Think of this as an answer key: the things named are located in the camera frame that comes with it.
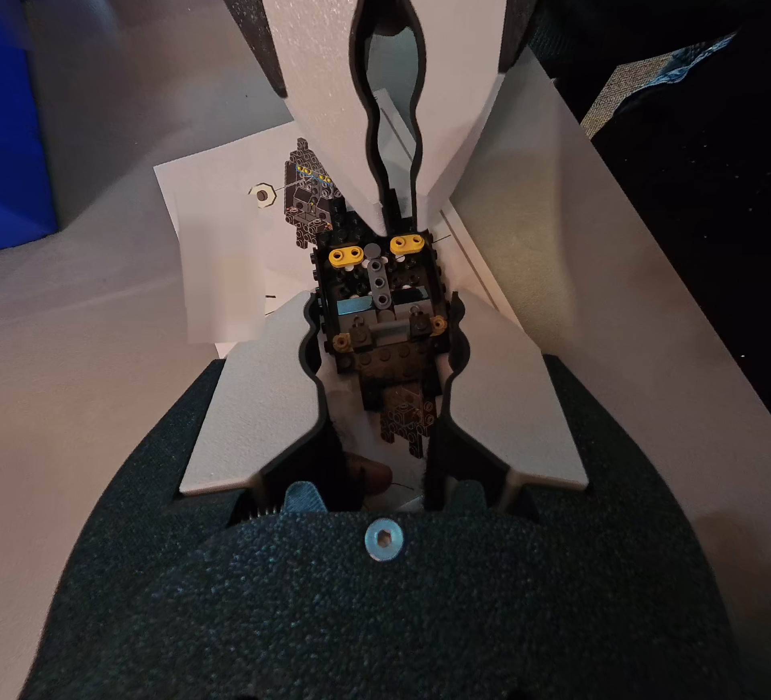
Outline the white instruction sheet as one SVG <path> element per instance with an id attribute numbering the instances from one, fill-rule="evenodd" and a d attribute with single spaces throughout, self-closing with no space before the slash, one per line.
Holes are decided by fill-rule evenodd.
<path id="1" fill-rule="evenodd" d="M 296 122 L 154 169 L 179 240 L 188 340 L 224 358 L 255 334 L 255 278 L 267 317 L 314 287 L 311 252 L 330 231 L 341 193 Z M 359 382 L 339 374 L 318 334 L 318 377 L 345 450 L 390 467 L 392 484 L 369 510 L 419 510 L 429 422 L 440 400 L 396 390 L 387 411 L 364 410 Z"/>

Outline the black lego model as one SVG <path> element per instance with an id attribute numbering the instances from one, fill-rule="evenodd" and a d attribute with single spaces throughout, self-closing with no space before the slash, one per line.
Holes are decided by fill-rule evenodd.
<path id="1" fill-rule="evenodd" d="M 396 233 L 378 236 L 341 196 L 322 206 L 312 262 L 338 376 L 352 380 L 370 412 L 393 405 L 398 389 L 434 402 L 450 307 L 433 234 L 398 217 Z"/>

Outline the person's left hand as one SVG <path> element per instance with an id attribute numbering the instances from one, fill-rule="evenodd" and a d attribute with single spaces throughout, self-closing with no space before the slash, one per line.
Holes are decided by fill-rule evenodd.
<path id="1" fill-rule="evenodd" d="M 392 469 L 384 463 L 355 453 L 345 453 L 346 466 L 363 496 L 377 496 L 392 484 Z"/>

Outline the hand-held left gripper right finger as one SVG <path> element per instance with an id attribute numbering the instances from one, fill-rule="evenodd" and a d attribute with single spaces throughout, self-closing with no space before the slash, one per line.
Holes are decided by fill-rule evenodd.
<path id="1" fill-rule="evenodd" d="M 469 290 L 453 294 L 451 374 L 439 416 L 439 472 L 511 506 L 529 484 L 585 491 L 589 479 L 541 350 Z"/>

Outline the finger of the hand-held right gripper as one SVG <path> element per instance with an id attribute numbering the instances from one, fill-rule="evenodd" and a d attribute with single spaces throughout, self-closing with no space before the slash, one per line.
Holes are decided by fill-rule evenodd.
<path id="1" fill-rule="evenodd" d="M 416 223 L 426 229 L 462 176 L 503 82 L 506 0 L 408 0 L 422 36 L 414 109 Z"/>
<path id="2" fill-rule="evenodd" d="M 286 92 L 285 102 L 349 205 L 386 234 L 379 161 L 379 109 L 355 67 L 363 0 L 262 0 Z"/>

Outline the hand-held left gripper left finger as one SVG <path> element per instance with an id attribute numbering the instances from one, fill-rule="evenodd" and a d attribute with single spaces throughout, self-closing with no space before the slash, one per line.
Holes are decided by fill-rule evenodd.
<path id="1" fill-rule="evenodd" d="M 317 346 L 314 295 L 299 293 L 265 318 L 261 336 L 227 354 L 190 460 L 183 496 L 267 486 L 320 433 L 324 389 L 304 350 Z"/>

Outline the blue box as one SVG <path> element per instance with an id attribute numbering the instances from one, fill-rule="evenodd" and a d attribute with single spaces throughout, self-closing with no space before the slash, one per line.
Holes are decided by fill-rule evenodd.
<path id="1" fill-rule="evenodd" d="M 21 0 L 1 0 L 1 248 L 59 229 L 30 78 Z"/>

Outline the black speckled cloth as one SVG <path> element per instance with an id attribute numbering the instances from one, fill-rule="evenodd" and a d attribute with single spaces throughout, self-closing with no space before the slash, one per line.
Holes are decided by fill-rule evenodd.
<path id="1" fill-rule="evenodd" d="M 701 68 L 627 97 L 592 142 L 769 407 L 769 75 Z"/>

